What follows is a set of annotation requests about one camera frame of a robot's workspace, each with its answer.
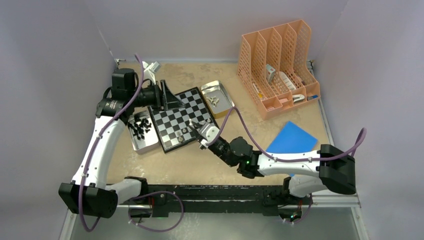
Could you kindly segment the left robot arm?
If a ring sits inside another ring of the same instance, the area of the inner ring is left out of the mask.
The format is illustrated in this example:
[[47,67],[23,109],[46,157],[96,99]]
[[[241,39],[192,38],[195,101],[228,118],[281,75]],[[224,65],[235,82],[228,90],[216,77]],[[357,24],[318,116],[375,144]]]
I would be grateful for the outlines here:
[[117,142],[135,108],[173,110],[184,106],[168,88],[164,79],[139,77],[134,69],[116,69],[112,84],[96,105],[94,130],[85,156],[69,183],[62,183],[58,194],[74,214],[110,218],[118,205],[132,200],[138,205],[149,199],[147,181],[142,177],[125,177],[107,184],[109,166]]

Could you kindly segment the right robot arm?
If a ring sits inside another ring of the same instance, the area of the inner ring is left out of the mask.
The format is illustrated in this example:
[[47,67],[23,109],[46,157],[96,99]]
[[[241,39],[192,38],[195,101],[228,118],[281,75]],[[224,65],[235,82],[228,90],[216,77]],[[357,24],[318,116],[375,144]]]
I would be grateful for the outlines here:
[[236,167],[237,173],[248,179],[279,174],[286,178],[280,196],[288,204],[308,194],[329,190],[341,195],[354,195],[356,189],[354,149],[344,152],[331,144],[319,150],[301,153],[275,153],[260,148],[254,150],[243,137],[231,142],[220,136],[221,130],[206,116],[203,103],[167,111],[152,112],[157,131],[165,134],[164,147],[188,135],[200,149],[208,149],[226,165]]

